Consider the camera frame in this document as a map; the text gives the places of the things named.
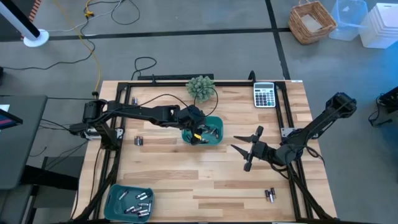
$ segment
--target brown basket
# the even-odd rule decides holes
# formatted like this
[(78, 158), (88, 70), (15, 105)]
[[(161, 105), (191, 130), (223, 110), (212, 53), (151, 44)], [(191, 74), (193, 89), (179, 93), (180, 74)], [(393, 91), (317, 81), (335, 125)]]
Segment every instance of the brown basket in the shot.
[[(298, 6), (292, 8), (289, 18), (290, 30), (301, 44), (314, 43), (329, 35), (337, 27), (336, 21), (319, 1), (310, 2), (306, 0), (306, 2), (306, 4), (301, 5), (300, 0)], [(301, 20), (301, 17), (306, 14), (317, 20), (322, 25), (322, 28), (315, 32), (310, 32)]]

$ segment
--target wooden table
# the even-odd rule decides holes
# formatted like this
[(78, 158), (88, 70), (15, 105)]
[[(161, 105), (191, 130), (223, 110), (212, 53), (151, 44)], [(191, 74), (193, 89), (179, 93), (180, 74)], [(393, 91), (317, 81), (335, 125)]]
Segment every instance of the wooden table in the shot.
[[(100, 98), (114, 100), (117, 85), (118, 81), (103, 82)], [(302, 128), (312, 120), (304, 85), (302, 82), (291, 81), (286, 81), (286, 85), (294, 125)], [(213, 115), (219, 116), (224, 122), (224, 138), (219, 146), (189, 146), (183, 142), (178, 129), (160, 128), (146, 121), (128, 119), (117, 183), (154, 189), (155, 204), (150, 222), (295, 220), (288, 181), (273, 171), (267, 162), (256, 159), (253, 160), (250, 172), (243, 171), (245, 161), (230, 146), (235, 144), (250, 150), (250, 144), (238, 141), (233, 136), (250, 136), (261, 125), (264, 127), (261, 141), (278, 148), (280, 130), (275, 109), (255, 108), (252, 87), (223, 86), (216, 89), (219, 103)], [(193, 103), (185, 87), (133, 87), (131, 96), (138, 97), (138, 103), (143, 103), (163, 93), (178, 96), (187, 104)], [(279, 96), (287, 126), (282, 95)], [(213, 109), (215, 100), (212, 97), (210, 101), (198, 104), (198, 107), (207, 114)], [(183, 108), (178, 100), (165, 96), (145, 106), (176, 104)], [(134, 136), (143, 136), (144, 146), (135, 146)], [(87, 147), (75, 216), (89, 202), (99, 145), (99, 141), (91, 141)], [(320, 153), (317, 141), (311, 140), (308, 145)], [(103, 156), (104, 150), (101, 150), (96, 166), (94, 193), (100, 178)], [(322, 161), (306, 151), (302, 160), (309, 191), (325, 211), (335, 217), (335, 207)], [(268, 202), (264, 195), (264, 189), (271, 187), (275, 188), (277, 194), (275, 203)], [(104, 194), (101, 203), (100, 218), (103, 217), (107, 194), (108, 192)], [(302, 217), (305, 217), (301, 193), (298, 197)]]

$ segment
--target calculator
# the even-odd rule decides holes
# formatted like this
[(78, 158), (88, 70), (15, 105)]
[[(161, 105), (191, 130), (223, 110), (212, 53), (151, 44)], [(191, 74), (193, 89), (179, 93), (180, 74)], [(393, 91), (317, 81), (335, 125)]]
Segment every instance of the calculator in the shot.
[(258, 82), (254, 84), (254, 106), (258, 108), (275, 107), (274, 84), (271, 82)]

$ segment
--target teal tray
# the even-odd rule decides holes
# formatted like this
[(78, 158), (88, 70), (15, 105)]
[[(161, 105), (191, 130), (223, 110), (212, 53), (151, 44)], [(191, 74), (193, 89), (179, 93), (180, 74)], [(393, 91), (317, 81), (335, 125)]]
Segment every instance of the teal tray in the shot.
[[(223, 120), (217, 116), (206, 117), (206, 125), (211, 128), (218, 128), (218, 138), (214, 134), (203, 133), (201, 136), (203, 139), (209, 140), (209, 143), (199, 144), (198, 146), (216, 146), (223, 140)], [(192, 133), (189, 130), (182, 131), (182, 139), (190, 143), (188, 137), (192, 138)]]
[[(123, 194), (125, 190), (128, 190), (129, 193), (121, 200), (119, 200), (119, 197)], [(139, 195), (143, 192), (150, 192), (152, 196), (147, 197), (144, 200), (136, 199), (136, 195)], [(106, 199), (104, 209), (105, 218), (108, 220), (117, 220), (132, 223), (146, 223), (150, 219), (152, 211), (154, 210), (154, 199), (155, 197), (152, 189), (143, 189), (140, 187), (130, 187), (114, 184), (109, 190), (108, 198)], [(138, 214), (136, 213), (124, 213), (124, 211), (131, 206), (135, 206), (137, 208), (138, 203), (149, 203), (149, 201), (152, 201), (152, 205), (148, 216), (139, 218)]]

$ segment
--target concrete floor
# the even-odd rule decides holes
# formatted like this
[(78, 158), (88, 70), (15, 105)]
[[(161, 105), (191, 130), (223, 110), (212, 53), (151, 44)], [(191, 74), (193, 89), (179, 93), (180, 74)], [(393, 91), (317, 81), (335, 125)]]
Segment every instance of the concrete floor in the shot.
[[(85, 1), (60, 1), (77, 25), (85, 21)], [(130, 26), (115, 24), (108, 16), (90, 22), (87, 34), (118, 34), (176, 30), (270, 28), (263, 0), (135, 0), (141, 19)], [(272, 0), (278, 27), (287, 27), (291, 7), (296, 1)], [(331, 9), (334, 0), (322, 1)], [(368, 0), (369, 8), (375, 0)], [(128, 21), (136, 14), (128, 2), (115, 18)], [(110, 5), (93, 7), (100, 14)], [(44, 29), (69, 29), (51, 0), (43, 0), (35, 25)], [(52, 35), (74, 35), (54, 32)], [(375, 109), (374, 99), (398, 85), (398, 44), (386, 50), (366, 49), (360, 38), (352, 42), (325, 39), (312, 45), (300, 45), (290, 32), (280, 33), (291, 79), (303, 80), (313, 117), (337, 91), (358, 101), (357, 112), (336, 122), (321, 138), (333, 200), (342, 220), (396, 223), (398, 220), (398, 129), (395, 125), (372, 128), (367, 121)], [(96, 39), (96, 55), (105, 80), (128, 80), (134, 71), (134, 59), (156, 58), (158, 64), (143, 75), (214, 73), (216, 79), (246, 79), (254, 70), (260, 79), (283, 79), (282, 69), (271, 33), (213, 34), (175, 37), (136, 37)], [(20, 42), (0, 42), (0, 65), (8, 67), (46, 67), (59, 60), (73, 61), (88, 55), (79, 40), (54, 40), (37, 49)], [(92, 58), (75, 65), (57, 65), (46, 71), (6, 70), (0, 94), (46, 94), (60, 97), (90, 97), (96, 83)], [(82, 101), (50, 100), (44, 118), (59, 123), (81, 120)], [(57, 131), (40, 131), (33, 152), (44, 146), (44, 156), (57, 156), (77, 145), (81, 139)], [(75, 156), (84, 156), (85, 149)], [(29, 164), (41, 165), (42, 157)], [(71, 200), (64, 207), (39, 209), (36, 223), (66, 220)]]

